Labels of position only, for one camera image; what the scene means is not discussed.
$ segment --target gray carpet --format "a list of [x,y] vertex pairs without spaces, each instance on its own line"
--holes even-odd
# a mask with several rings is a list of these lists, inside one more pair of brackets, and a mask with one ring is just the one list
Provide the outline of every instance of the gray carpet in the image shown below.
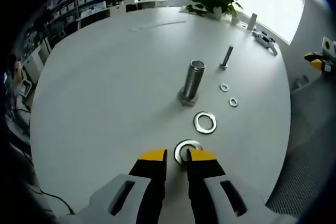
[[292,97],[293,148],[266,203],[274,212],[300,217],[328,179],[336,162],[335,94],[334,85],[319,81]]

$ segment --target plant pot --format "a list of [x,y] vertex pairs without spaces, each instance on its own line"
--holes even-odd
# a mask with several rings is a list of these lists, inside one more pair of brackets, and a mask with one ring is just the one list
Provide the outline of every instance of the plant pot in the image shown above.
[[211,19],[221,20],[222,19],[222,8],[215,7],[214,13],[207,13],[206,16]]
[[239,23],[239,18],[232,16],[231,25],[236,26]]

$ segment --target small metal washer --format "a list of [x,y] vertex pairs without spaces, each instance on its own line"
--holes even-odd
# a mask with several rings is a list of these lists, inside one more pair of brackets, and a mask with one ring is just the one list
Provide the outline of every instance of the small metal washer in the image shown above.
[[[205,129],[200,126],[200,123],[198,120],[200,119],[201,116],[206,116],[211,120],[212,127],[210,129]],[[194,117],[194,126],[196,130],[202,134],[211,134],[217,128],[216,117],[212,113],[209,113],[209,112],[204,112],[204,111],[198,112]]]
[[201,144],[195,140],[186,139],[186,140],[179,142],[176,145],[175,150],[174,150],[174,158],[175,158],[175,161],[180,165],[183,165],[187,161],[187,160],[184,160],[181,156],[181,150],[185,146],[191,146],[197,150],[203,150]]
[[229,86],[226,85],[225,83],[222,83],[221,85],[219,85],[220,90],[222,90],[223,92],[227,92],[229,91]]
[[237,101],[236,98],[230,98],[230,99],[229,99],[229,104],[230,104],[230,106],[232,106],[232,107],[237,107],[237,106],[238,106],[238,101]]

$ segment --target hex bolt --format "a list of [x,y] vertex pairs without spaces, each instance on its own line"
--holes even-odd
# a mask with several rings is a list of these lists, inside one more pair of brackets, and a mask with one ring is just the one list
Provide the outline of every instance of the hex bolt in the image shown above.
[[205,65],[200,60],[193,60],[189,64],[185,84],[177,94],[183,106],[194,106],[197,101],[197,89],[201,82]]
[[230,55],[232,53],[232,50],[233,50],[233,46],[230,46],[229,49],[228,49],[228,51],[227,51],[227,53],[226,53],[224,61],[221,64],[219,64],[220,68],[222,68],[224,70],[227,68],[227,66],[228,66],[227,62],[229,61]]

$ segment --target bolt thread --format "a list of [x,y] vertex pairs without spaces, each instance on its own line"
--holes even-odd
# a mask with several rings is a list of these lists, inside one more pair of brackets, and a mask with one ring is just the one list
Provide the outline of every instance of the bolt thread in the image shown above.
[[230,55],[232,53],[232,50],[233,50],[233,46],[230,46],[227,53],[226,53],[226,56],[224,58],[224,61],[222,63],[223,66],[226,66],[227,62],[229,61],[229,58],[230,58]]
[[197,93],[199,83],[201,82],[202,75],[205,69],[203,62],[194,60],[189,64],[187,77],[183,89],[183,96],[186,99],[193,99]]

